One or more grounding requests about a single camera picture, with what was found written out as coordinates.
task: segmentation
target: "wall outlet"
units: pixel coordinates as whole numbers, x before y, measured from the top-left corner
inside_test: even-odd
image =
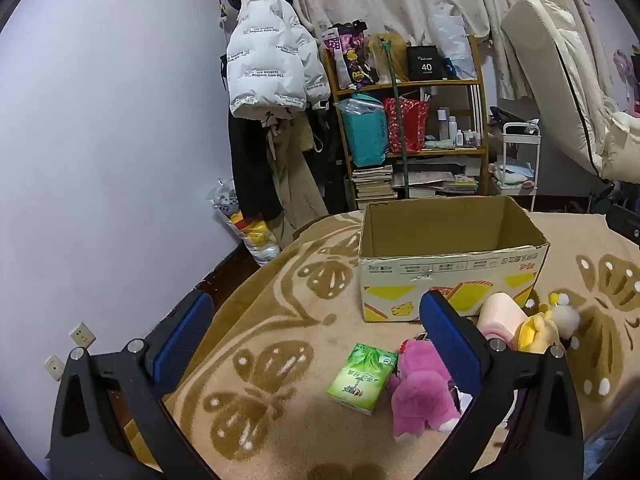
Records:
[[[84,323],[80,323],[69,335],[71,336],[71,339],[73,339],[74,342],[82,348],[89,348],[89,346],[91,346],[95,341],[95,335]]]
[[[49,372],[49,375],[53,377],[54,380],[59,381],[62,378],[62,373],[65,371],[65,365],[57,356],[52,355],[44,363],[44,369]]]

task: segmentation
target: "teal bag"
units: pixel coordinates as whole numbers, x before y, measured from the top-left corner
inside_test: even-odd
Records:
[[[353,103],[353,100],[369,102],[371,106],[349,106],[347,102]],[[382,164],[388,152],[383,104],[367,94],[353,94],[351,99],[340,101],[338,108],[342,111],[344,131],[347,134],[353,163],[358,168]],[[356,108],[360,108],[358,113],[354,113]]]

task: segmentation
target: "red gift bag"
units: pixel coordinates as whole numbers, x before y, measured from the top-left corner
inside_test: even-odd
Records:
[[[400,98],[400,109],[402,110],[404,124],[404,142],[408,153],[420,152],[424,146],[429,104],[429,102]],[[400,143],[400,127],[396,114],[396,100],[387,97],[384,99],[384,105],[389,134],[389,150],[392,153],[401,153],[402,145]]]

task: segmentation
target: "pink plush toy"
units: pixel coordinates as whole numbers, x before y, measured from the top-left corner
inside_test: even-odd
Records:
[[[398,372],[391,375],[391,410],[396,442],[420,437],[426,427],[449,433],[460,420],[449,391],[451,375],[428,340],[408,339],[400,347]]]

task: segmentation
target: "green tissue package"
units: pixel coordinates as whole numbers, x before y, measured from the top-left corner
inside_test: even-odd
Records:
[[[397,360],[394,352],[358,343],[327,393],[335,402],[371,415]]]

